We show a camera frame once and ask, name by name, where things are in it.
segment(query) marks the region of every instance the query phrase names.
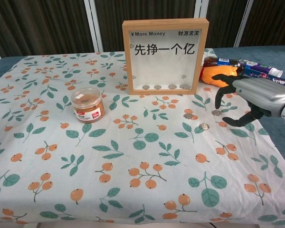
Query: tablecloth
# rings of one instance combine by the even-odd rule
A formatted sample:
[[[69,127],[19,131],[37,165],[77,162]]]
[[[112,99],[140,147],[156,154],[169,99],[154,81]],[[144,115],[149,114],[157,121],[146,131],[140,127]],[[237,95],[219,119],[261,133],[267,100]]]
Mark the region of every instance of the tablecloth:
[[[93,124],[70,103],[87,86],[105,105]],[[214,116],[212,85],[196,95],[127,88],[124,52],[29,56],[0,78],[0,222],[285,226],[285,160],[258,121],[222,121],[249,110],[245,100],[224,96]]]

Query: food jar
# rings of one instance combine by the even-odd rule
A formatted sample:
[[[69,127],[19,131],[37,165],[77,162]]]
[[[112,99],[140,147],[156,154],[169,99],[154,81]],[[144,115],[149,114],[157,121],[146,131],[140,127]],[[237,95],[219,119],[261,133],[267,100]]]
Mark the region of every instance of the food jar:
[[[71,103],[77,119],[83,123],[94,123],[105,114],[101,93],[94,88],[75,91],[71,96]]]

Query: jar lid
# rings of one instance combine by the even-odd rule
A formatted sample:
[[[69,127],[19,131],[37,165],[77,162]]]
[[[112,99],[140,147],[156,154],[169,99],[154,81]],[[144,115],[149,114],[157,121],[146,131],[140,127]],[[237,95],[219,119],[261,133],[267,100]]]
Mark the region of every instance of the jar lid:
[[[97,105],[101,101],[100,91],[94,88],[82,88],[75,91],[71,96],[73,107],[85,109]]]

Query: coin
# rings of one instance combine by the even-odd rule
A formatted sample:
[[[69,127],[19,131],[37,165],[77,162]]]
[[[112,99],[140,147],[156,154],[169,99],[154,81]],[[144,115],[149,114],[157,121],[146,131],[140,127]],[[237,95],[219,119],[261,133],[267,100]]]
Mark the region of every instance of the coin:
[[[201,123],[199,125],[199,128],[202,129],[202,130],[208,130],[209,129],[209,125],[206,124],[206,123]]]
[[[177,86],[175,85],[175,84],[170,84],[170,85],[168,85],[168,88],[169,89],[175,89]]]
[[[145,89],[145,90],[147,90],[147,89],[149,89],[149,88],[150,88],[150,86],[148,86],[148,85],[144,85],[142,88],[143,88],[143,89]]]
[[[154,89],[161,89],[162,87],[161,87],[161,85],[155,85],[154,86]]]
[[[219,116],[222,114],[220,110],[213,110],[211,113],[212,115],[215,115],[215,116]]]
[[[193,115],[192,115],[191,113],[186,113],[186,114],[184,115],[184,117],[185,117],[187,120],[190,120],[190,119],[193,117]]]
[[[182,84],[182,85],[180,85],[180,88],[181,89],[190,89],[190,85]]]

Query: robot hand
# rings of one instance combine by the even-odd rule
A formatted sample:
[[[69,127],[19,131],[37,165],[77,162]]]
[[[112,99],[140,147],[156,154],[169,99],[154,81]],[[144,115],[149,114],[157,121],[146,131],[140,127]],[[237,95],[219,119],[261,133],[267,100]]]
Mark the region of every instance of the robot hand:
[[[238,120],[223,117],[231,126],[242,127],[265,116],[278,116],[285,120],[285,86],[265,78],[248,78],[245,76],[226,76],[223,74],[212,77],[222,80],[228,86],[220,88],[215,97],[215,108],[219,109],[222,96],[236,92],[244,98],[251,111]]]

